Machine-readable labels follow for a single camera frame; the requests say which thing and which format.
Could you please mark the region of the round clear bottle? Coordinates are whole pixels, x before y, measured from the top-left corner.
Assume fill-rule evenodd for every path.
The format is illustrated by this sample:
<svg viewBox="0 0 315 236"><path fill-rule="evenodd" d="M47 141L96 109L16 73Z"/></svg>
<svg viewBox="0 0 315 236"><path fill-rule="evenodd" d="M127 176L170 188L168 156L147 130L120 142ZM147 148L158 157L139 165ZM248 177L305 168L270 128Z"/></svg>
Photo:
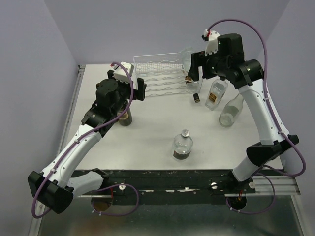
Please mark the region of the round clear bottle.
<svg viewBox="0 0 315 236"><path fill-rule="evenodd" d="M172 147L174 158L178 160L187 159L193 147L193 140L190 136L190 132L187 129L183 129L180 134L174 137Z"/></svg>
<svg viewBox="0 0 315 236"><path fill-rule="evenodd" d="M183 69L186 74L188 74L191 67L191 54L193 52L193 47L187 47L181 51Z"/></svg>

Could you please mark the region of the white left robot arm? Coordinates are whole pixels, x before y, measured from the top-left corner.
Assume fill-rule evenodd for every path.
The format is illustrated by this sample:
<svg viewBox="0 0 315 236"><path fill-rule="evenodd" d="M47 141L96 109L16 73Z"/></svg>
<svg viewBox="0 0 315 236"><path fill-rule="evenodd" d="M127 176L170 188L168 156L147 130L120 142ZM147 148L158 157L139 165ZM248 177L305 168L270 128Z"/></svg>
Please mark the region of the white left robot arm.
<svg viewBox="0 0 315 236"><path fill-rule="evenodd" d="M36 204L42 203L57 214L65 211L73 199L90 191L104 194L109 189L109 182L99 169L87 174L72 177L77 166L86 154L110 130L114 123L127 112L133 100L145 99L146 84L137 78L138 87L133 88L131 76L127 82L118 81L112 70L109 78L96 85L96 99L85 113L73 138L59 155L40 173L31 172L28 184L33 196L32 216L39 219Z"/></svg>

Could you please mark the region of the clear square bottle brown label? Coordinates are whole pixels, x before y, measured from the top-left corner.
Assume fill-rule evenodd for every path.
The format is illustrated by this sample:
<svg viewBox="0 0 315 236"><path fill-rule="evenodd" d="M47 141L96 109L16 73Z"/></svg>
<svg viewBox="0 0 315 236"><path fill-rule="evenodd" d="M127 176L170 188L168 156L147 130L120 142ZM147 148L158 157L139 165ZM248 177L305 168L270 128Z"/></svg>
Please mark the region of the clear square bottle brown label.
<svg viewBox="0 0 315 236"><path fill-rule="evenodd" d="M185 83L186 83L188 92L190 92L191 94L198 93L198 89L199 89L198 81L197 82L193 81L192 78L187 75L185 76Z"/></svg>

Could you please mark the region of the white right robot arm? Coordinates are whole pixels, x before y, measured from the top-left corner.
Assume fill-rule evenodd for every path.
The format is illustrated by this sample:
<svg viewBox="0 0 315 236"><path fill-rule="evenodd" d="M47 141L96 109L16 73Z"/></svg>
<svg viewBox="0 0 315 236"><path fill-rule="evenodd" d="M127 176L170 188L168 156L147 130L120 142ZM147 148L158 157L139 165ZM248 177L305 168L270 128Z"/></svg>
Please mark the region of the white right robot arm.
<svg viewBox="0 0 315 236"><path fill-rule="evenodd" d="M210 31L202 38L208 45L204 51L191 55L188 77L195 82L215 76L230 81L244 98L259 134L260 141L247 148L245 159L226 181L227 189L236 193L243 189L245 180L297 144L299 139L280 124L281 119L264 87L264 70L259 61L245 60L241 35L219 35Z"/></svg>

